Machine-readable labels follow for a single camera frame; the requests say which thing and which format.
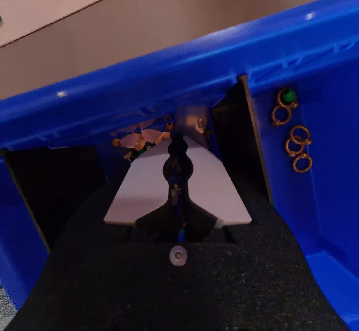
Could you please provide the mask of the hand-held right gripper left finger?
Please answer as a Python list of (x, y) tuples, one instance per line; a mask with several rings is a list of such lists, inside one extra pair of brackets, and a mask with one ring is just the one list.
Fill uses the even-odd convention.
[(164, 140), (136, 158), (105, 215), (106, 224), (132, 225), (163, 206), (169, 185), (163, 173), (172, 139)]

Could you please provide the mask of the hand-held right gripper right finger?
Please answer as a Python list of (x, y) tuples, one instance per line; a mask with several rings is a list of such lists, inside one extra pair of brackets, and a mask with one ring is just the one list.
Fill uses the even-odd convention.
[(252, 221), (222, 161), (188, 136), (193, 172), (187, 181), (188, 224), (193, 228), (221, 228)]

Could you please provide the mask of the blue plastic bin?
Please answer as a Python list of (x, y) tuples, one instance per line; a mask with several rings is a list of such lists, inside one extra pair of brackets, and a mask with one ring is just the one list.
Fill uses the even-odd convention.
[[(204, 138), (178, 119), (203, 113), (213, 129), (211, 109), (241, 76), (273, 203), (236, 188), (250, 224), (193, 228), (183, 137)], [(284, 87), (299, 105), (274, 127)], [(167, 202), (106, 224), (132, 163), (110, 133), (167, 115)], [(297, 125), (311, 133), (305, 173), (285, 151)], [(1, 289), (17, 310), (5, 330), (358, 330), (358, 0), (315, 1), (1, 101), (1, 152), (87, 145), (107, 180), (52, 249), (1, 154)], [(206, 149), (222, 161), (215, 134)]]

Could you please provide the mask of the black bin divider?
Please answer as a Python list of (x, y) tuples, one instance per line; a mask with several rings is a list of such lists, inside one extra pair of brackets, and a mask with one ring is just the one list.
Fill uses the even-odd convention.
[(78, 208), (107, 180), (93, 145), (1, 154), (49, 249)]
[(273, 203), (263, 149), (254, 119), (247, 76), (236, 83), (210, 111), (222, 162), (240, 194), (249, 190)]

